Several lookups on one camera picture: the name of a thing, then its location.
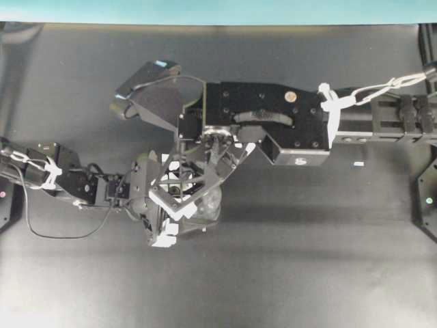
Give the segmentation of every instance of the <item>white zip tie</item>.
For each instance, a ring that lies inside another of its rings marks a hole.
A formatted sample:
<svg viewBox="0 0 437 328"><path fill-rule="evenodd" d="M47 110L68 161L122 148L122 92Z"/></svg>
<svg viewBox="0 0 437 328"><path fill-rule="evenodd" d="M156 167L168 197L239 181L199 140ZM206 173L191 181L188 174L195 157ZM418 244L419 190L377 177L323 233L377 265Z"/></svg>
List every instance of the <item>white zip tie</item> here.
<svg viewBox="0 0 437 328"><path fill-rule="evenodd" d="M416 73L411 75L406 75L404 77L392 78L389 82L385 84L370 85L368 87L361 87L354 90L349 96L344 96L339 98L337 93L332 90L327 83L322 83L319 85L319 93L323 94L326 101L321 102L321 108L329 113L328 119L328 144L329 149L332 148L335 136L340 126L340 116L341 110L345 108L352 107L354 105L364 105L369 103L372 99L379 97L391 89L400 89L401 87L409 87L411 85L420 83L426 80L425 73ZM367 90L379 89L378 91L364 97L360 101L356 101L356 97L361 92Z"/></svg>

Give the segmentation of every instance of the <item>black cable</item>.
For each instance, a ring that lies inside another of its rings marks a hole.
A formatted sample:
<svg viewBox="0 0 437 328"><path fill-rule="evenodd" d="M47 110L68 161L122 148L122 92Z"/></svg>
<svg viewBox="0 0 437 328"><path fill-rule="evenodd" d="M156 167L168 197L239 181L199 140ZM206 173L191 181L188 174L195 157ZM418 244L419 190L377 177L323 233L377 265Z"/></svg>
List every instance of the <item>black cable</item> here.
<svg viewBox="0 0 437 328"><path fill-rule="evenodd" d="M137 91L138 89L142 89L144 87L149 87L151 85L159 84L165 81L174 80L174 79L189 79L205 84L206 82L198 77L192 77L191 75L170 75L169 77L163 77L161 79L150 81L146 83L137 84L132 88L132 91Z"/></svg>
<svg viewBox="0 0 437 328"><path fill-rule="evenodd" d="M40 234L39 232L36 232L32 228L32 225L30 223L30 218L29 218L29 196L27 195L27 188L26 188L26 184L25 184L25 179L24 179L23 173L21 172L20 168L17 167L15 164L10 164L10 165L16 170L17 174L20 176L20 181L21 181L21 184L23 185L23 191L24 191L24 194L25 194L25 216L26 216L27 227L29 228L29 230L30 230L30 232L32 234L34 234L34 235L36 235L36 236L38 236L40 238L47 238L47 239L84 239L84 238L87 238L87 237L91 236L92 234L97 233L104 226L104 224L106 223L106 221L107 221L107 219L109 217L109 214L111 213L111 211L114 208L115 202L117 201L117 198L118 198L119 188L123 185L127 175L130 172L133 171L133 169L130 169L129 171L127 171L123 175L122 179L120 180L120 182L119 182L119 184L118 184L118 186L117 186L117 188L115 190L114 199L111 202L111 205L108 208L108 211L106 212L106 214L104 216L104 219L102 220L102 222L98 225L98 227L96 229L94 229L91 232L88 232L87 234L84 234L82 236L50 236L50 235Z"/></svg>

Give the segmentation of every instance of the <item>screw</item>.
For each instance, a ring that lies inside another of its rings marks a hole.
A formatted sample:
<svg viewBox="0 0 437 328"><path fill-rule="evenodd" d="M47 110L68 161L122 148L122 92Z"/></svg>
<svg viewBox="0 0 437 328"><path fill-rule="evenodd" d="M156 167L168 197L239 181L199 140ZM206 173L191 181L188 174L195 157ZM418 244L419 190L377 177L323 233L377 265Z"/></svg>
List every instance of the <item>screw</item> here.
<svg viewBox="0 0 437 328"><path fill-rule="evenodd" d="M296 99L298 98L298 95L295 92L293 92L293 91L287 91L285 93L285 97L284 98L285 98L285 101L287 103L294 103L296 101Z"/></svg>
<svg viewBox="0 0 437 328"><path fill-rule="evenodd" d="M294 164L296 165L306 165L308 162L306 159L304 159L303 157L298 157L297 159L294 160Z"/></svg>

